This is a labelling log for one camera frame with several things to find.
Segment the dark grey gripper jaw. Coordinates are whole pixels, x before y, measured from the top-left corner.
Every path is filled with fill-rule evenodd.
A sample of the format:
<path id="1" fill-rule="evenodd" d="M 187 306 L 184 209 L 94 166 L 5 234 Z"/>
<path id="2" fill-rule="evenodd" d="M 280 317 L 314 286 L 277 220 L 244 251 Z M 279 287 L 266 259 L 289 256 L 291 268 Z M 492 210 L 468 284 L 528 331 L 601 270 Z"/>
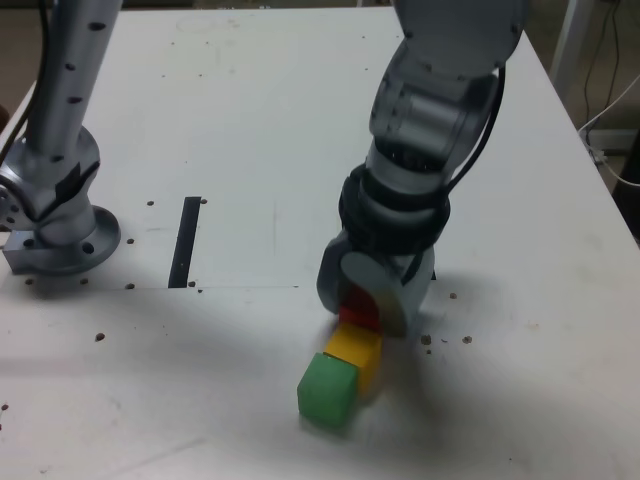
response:
<path id="1" fill-rule="evenodd" d="M 351 251 L 347 237 L 335 237 L 326 246 L 317 277 L 319 299 L 326 310 L 337 314 L 350 284 L 341 268 L 341 260 Z"/>

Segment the grey gripper jaw round hinge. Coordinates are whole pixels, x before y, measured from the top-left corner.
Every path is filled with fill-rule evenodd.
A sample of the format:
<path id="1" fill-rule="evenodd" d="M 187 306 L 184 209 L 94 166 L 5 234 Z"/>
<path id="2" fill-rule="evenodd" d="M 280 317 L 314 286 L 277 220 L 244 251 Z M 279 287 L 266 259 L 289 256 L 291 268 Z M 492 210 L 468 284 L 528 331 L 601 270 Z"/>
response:
<path id="1" fill-rule="evenodd" d="M 414 330 L 434 266 L 432 248 L 409 256 L 348 253 L 341 260 L 350 284 L 343 307 L 356 324 L 404 338 Z"/>

